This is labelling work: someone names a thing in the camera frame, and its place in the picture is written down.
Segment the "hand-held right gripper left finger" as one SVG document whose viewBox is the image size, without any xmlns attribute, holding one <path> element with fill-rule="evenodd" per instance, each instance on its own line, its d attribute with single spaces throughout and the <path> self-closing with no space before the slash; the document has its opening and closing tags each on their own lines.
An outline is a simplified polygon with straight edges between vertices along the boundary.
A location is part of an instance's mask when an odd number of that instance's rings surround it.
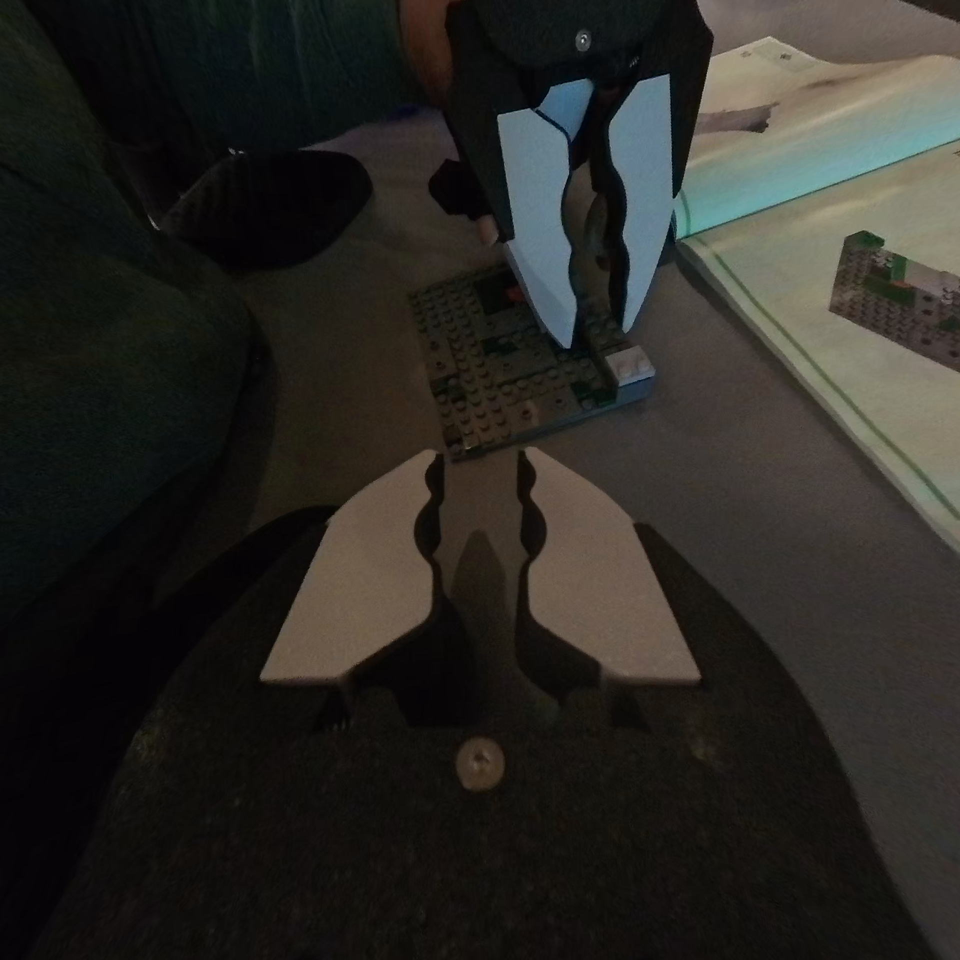
<svg viewBox="0 0 960 960">
<path fill-rule="evenodd" d="M 415 454 L 326 523 L 259 675 L 273 686 L 341 686 L 426 629 L 443 596 L 445 459 Z"/>
</svg>

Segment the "grey desk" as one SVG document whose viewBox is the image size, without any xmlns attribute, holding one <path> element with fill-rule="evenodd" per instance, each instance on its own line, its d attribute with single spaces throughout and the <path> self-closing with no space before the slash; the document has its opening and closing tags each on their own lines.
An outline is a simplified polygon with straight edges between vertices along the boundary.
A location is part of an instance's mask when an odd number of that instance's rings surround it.
<svg viewBox="0 0 960 960">
<path fill-rule="evenodd" d="M 428 196 L 451 152 L 437 114 L 323 147 L 363 163 L 373 199 L 318 258 L 237 283 L 270 363 L 159 596 L 266 522 L 441 448 L 406 296 L 497 254 Z M 771 646 L 930 946 L 958 958 L 958 556 L 705 293 L 659 268 L 630 334 L 652 396 L 538 445 L 654 526 Z"/>
</svg>

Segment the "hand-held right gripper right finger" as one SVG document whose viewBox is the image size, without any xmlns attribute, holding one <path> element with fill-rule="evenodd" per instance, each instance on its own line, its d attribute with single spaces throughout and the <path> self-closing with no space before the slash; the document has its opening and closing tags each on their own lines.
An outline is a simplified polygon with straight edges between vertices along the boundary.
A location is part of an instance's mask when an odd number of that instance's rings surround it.
<svg viewBox="0 0 960 960">
<path fill-rule="evenodd" d="M 543 450 L 518 454 L 516 651 L 539 687 L 696 686 L 701 672 L 630 515 Z"/>
</svg>

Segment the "open instruction booklet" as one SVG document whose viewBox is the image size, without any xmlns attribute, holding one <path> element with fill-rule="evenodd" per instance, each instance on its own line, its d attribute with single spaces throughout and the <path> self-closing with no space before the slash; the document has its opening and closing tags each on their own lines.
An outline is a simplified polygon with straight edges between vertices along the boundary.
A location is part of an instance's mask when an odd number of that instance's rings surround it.
<svg viewBox="0 0 960 960">
<path fill-rule="evenodd" d="M 959 62 L 715 55 L 677 251 L 959 545 Z"/>
</svg>

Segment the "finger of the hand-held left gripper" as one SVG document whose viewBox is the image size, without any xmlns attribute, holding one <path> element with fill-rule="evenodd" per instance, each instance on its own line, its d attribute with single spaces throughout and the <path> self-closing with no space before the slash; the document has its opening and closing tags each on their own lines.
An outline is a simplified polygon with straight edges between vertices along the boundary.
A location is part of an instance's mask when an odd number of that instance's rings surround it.
<svg viewBox="0 0 960 960">
<path fill-rule="evenodd" d="M 571 178 L 571 138 L 594 95 L 588 78 L 551 87 L 538 109 L 497 117 L 510 206 L 507 260 L 540 326 L 570 348 L 578 301 L 570 280 L 572 246 L 563 207 Z"/>
<path fill-rule="evenodd" d="M 629 332 L 657 270 L 674 209 L 670 79 L 639 81 L 607 126 L 611 315 Z"/>
</svg>

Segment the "person's left hand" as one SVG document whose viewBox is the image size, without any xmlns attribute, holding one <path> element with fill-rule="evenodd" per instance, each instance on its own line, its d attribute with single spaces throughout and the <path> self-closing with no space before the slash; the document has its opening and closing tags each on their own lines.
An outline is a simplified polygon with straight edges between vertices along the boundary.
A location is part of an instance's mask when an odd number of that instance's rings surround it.
<svg viewBox="0 0 960 960">
<path fill-rule="evenodd" d="M 399 19 L 402 40 L 415 77 L 435 100 L 446 93 L 452 55 L 447 32 L 451 1 L 402 1 Z"/>
</svg>

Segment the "grey toy brick build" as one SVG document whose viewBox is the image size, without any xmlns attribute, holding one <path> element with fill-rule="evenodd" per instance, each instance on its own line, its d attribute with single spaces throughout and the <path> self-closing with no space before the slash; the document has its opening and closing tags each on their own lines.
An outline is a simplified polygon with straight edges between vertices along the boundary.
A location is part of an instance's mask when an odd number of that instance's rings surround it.
<svg viewBox="0 0 960 960">
<path fill-rule="evenodd" d="M 577 324 L 562 349 L 506 263 L 409 295 L 425 375 L 450 461 L 463 462 L 644 401 L 654 376 L 618 386 L 605 357 L 638 347 L 576 282 Z"/>
</svg>

